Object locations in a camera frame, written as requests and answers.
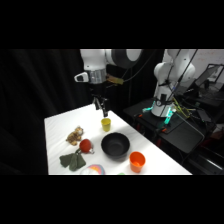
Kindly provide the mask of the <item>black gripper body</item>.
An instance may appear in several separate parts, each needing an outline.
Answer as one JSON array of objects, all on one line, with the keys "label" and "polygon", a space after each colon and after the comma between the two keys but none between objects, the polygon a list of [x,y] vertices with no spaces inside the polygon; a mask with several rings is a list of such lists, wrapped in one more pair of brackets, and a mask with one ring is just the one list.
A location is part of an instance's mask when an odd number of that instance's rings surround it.
[{"label": "black gripper body", "polygon": [[105,98],[106,97],[106,83],[90,84],[90,93],[93,98]]}]

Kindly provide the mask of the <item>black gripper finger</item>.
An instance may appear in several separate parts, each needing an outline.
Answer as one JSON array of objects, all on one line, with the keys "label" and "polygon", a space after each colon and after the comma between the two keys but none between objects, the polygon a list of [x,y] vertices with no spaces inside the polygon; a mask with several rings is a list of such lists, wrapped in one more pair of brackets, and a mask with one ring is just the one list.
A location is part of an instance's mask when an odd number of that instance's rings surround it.
[{"label": "black gripper finger", "polygon": [[108,100],[103,98],[101,106],[102,106],[102,111],[103,111],[104,118],[106,118],[108,116],[107,104],[108,104]]},{"label": "black gripper finger", "polygon": [[100,110],[101,109],[101,105],[100,105],[100,102],[99,102],[98,98],[94,97],[93,103],[95,105],[96,110]]}]

